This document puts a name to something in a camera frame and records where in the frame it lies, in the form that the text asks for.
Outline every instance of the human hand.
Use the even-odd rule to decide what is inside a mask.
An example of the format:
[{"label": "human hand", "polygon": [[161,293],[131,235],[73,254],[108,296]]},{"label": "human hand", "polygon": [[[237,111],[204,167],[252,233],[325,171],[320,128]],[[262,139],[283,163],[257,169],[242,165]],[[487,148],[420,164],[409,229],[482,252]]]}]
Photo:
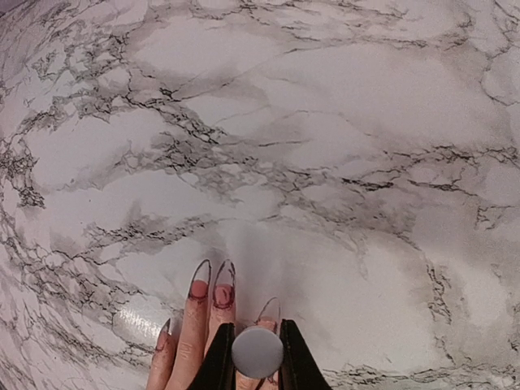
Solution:
[{"label": "human hand", "polygon": [[[235,266],[227,260],[219,268],[211,299],[208,294],[210,279],[211,265],[205,260],[195,270],[190,285],[178,343],[171,334],[170,320],[159,333],[146,390],[186,390],[201,367],[219,326],[235,322]],[[280,304],[273,298],[266,303],[255,324],[276,332],[279,321]],[[277,389],[277,378],[275,374],[266,379],[259,390]],[[260,379],[236,373],[236,390],[256,390],[260,382]]]}]

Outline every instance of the marble pattern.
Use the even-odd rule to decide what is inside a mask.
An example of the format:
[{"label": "marble pattern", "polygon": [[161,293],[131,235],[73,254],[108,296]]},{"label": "marble pattern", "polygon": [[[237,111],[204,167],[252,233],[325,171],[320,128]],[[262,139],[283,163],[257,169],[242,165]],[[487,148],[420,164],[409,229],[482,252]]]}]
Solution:
[{"label": "marble pattern", "polygon": [[336,389],[520,388],[515,0],[0,19],[0,380],[144,388],[203,258]]}]

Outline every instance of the skin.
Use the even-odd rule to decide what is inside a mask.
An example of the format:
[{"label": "skin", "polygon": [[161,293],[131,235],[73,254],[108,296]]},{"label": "skin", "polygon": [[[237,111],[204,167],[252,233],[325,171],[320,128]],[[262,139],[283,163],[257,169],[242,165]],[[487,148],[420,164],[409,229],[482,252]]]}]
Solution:
[{"label": "skin", "polygon": [[[169,323],[159,333],[152,358],[146,390],[186,390],[202,364],[215,333],[222,323],[236,319],[235,288],[217,282],[209,294],[210,281],[194,280],[184,308],[184,319],[178,342],[167,331]],[[276,320],[261,317],[257,325],[271,331]],[[278,375],[265,380],[259,390],[276,390]],[[260,380],[236,373],[236,390],[256,390]]]}]

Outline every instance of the black holder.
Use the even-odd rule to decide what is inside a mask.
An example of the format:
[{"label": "black holder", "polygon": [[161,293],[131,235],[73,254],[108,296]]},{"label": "black holder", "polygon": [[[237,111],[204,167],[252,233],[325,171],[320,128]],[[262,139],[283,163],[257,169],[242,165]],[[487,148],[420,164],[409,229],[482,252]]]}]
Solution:
[{"label": "black holder", "polygon": [[[279,369],[280,390],[332,390],[293,320],[282,320],[280,339],[284,345],[284,361]],[[221,325],[188,390],[235,390],[231,355],[234,340],[235,325]]]}]

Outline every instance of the hand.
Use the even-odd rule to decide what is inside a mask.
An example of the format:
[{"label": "hand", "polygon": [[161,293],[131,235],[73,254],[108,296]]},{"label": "hand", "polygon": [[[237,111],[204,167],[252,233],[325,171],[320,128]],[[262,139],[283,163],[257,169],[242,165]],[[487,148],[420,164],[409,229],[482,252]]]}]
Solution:
[{"label": "hand", "polygon": [[[235,322],[235,266],[227,260],[217,271],[207,318],[210,279],[210,261],[205,260],[195,270],[190,285],[178,344],[171,335],[170,320],[159,333],[146,390],[186,390],[201,367],[219,326]],[[279,320],[280,304],[273,298],[264,306],[256,324],[276,332]],[[259,390],[277,389],[277,377],[275,374],[265,380]],[[236,390],[255,390],[259,384],[259,379],[236,373]]]}]

